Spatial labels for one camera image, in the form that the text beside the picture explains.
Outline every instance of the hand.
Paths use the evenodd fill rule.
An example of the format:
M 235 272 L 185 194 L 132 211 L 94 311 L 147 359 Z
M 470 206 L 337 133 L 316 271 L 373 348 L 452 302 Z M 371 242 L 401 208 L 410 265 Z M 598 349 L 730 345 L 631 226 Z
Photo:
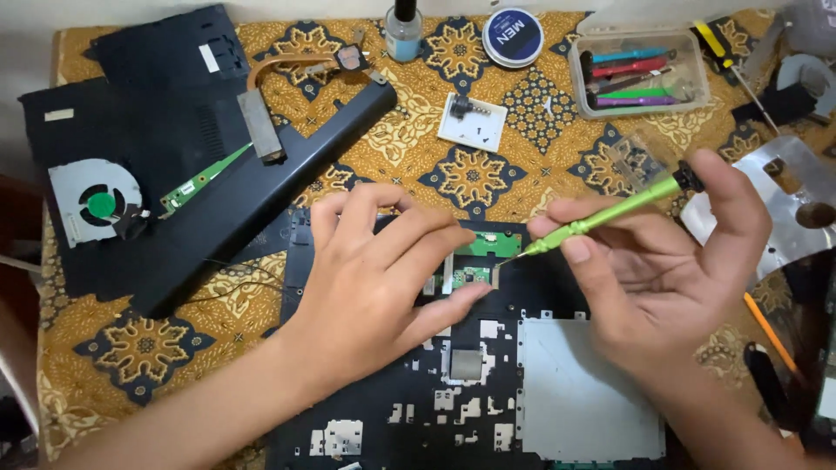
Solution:
M 378 209 L 402 212 L 374 235 Z M 311 207 L 316 255 L 296 314 L 278 331 L 335 391 L 379 370 L 467 315 L 487 284 L 413 307 L 444 258 L 475 234 L 399 186 L 363 184 Z
M 717 219 L 704 248 L 655 207 L 561 244 L 592 310 L 596 348 L 634 375 L 690 360 L 729 306 L 742 300 L 772 230 L 745 174 L 711 151 L 698 151 L 689 162 L 706 184 Z M 557 200 L 547 216 L 528 223 L 528 231 L 541 238 L 618 201 L 604 196 Z

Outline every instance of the laptop fan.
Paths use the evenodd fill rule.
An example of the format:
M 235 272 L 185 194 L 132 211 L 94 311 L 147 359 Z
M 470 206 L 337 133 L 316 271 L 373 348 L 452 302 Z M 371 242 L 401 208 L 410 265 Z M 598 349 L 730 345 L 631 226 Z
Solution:
M 116 237 L 117 222 L 143 212 L 136 179 L 110 161 L 91 158 L 56 166 L 49 169 L 49 180 L 70 248 Z

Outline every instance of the tablecloth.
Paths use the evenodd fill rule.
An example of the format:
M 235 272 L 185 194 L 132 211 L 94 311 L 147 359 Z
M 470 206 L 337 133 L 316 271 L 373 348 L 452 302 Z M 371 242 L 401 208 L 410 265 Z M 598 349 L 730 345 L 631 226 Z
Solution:
M 769 138 L 765 127 L 734 122 L 731 110 L 748 100 L 740 87 L 732 87 L 732 79 L 707 65 L 711 100 L 704 108 L 611 121 L 581 119 L 566 58 L 584 13 L 538 16 L 546 47 L 533 66 L 518 71 L 499 69 L 487 59 L 481 41 L 487 17 L 482 16 L 426 18 L 421 55 L 407 64 L 386 56 L 380 20 L 238 25 L 238 37 L 251 64 L 279 51 L 335 51 L 350 41 L 354 28 L 364 28 L 364 49 L 397 90 L 396 109 L 312 182 L 295 203 L 309 205 L 330 192 L 379 181 L 401 185 L 418 201 L 449 208 L 459 218 L 526 222 L 555 197 L 629 194 L 630 185 L 614 170 L 606 151 L 637 126 L 649 126 L 677 157 L 707 147 L 735 161 Z M 721 18 L 712 27 L 728 40 L 735 56 L 744 58 L 771 20 L 772 12 L 746 11 Z M 97 63 L 81 53 L 92 38 L 113 30 L 75 28 L 57 33 L 56 84 L 101 76 Z M 313 133 L 335 112 L 335 100 L 349 100 L 366 80 L 306 75 L 298 65 L 278 72 L 264 74 L 261 85 L 273 121 L 293 125 L 304 135 Z M 499 152 L 477 151 L 436 137 L 442 106 L 451 91 L 508 108 Z M 553 117 L 543 112 L 548 97 Z M 819 152 L 825 151 L 834 136 L 833 128 L 823 130 L 806 123 L 794 126 L 793 132 Z M 686 200 L 687 196 L 676 197 L 661 206 L 676 217 Z M 229 364 L 264 341 L 264 333 L 278 323 L 281 294 L 276 289 L 260 284 L 236 286 L 244 281 L 280 285 L 286 253 L 252 263 L 260 269 L 223 269 L 194 299 L 229 295 L 185 305 L 175 316 L 154 321 L 131 313 L 127 299 L 107 304 L 91 295 L 70 299 L 64 292 L 64 274 L 48 221 L 43 241 L 38 393 L 42 446 L 50 460 L 85 435 L 124 420 L 153 400 Z M 753 294 L 786 337 L 793 327 L 793 304 L 782 275 L 764 279 Z M 741 302 L 695 358 L 752 411 L 759 411 L 762 401 L 742 363 L 743 346 L 749 340 L 768 345 Z M 772 348 L 770 353 L 779 364 Z M 222 467 L 260 469 L 263 465 L 263 446 L 256 442 Z

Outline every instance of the green screwdriver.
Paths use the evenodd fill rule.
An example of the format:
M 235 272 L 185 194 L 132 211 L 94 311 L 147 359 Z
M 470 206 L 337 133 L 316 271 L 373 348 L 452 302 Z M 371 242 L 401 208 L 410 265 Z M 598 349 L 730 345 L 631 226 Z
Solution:
M 566 238 L 574 235 L 584 235 L 593 228 L 600 227 L 617 217 L 621 217 L 638 209 L 639 207 L 652 204 L 660 199 L 676 194 L 677 192 L 689 189 L 696 192 L 703 192 L 706 187 L 691 169 L 691 166 L 688 165 L 688 162 L 680 160 L 679 170 L 674 171 L 672 176 L 668 176 L 664 180 L 650 185 L 650 187 L 644 191 L 634 194 L 612 207 L 607 207 L 606 209 L 598 211 L 589 217 L 576 220 L 558 228 L 554 232 L 549 233 L 549 235 L 546 235 L 545 237 L 528 245 L 525 250 L 517 256 L 506 259 L 505 261 L 497 264 L 496 267 L 498 268 L 505 263 L 510 263 L 511 261 L 522 258 L 523 256 L 531 256 L 554 250 L 559 247 L 560 243 L 562 243 Z

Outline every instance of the blue tin lid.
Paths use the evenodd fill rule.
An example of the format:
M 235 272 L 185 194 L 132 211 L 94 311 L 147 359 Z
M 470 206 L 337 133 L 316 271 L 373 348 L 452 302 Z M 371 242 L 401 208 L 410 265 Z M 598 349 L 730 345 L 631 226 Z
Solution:
M 543 50 L 543 27 L 529 12 L 504 8 L 494 13 L 482 29 L 488 57 L 506 67 L 525 67 Z

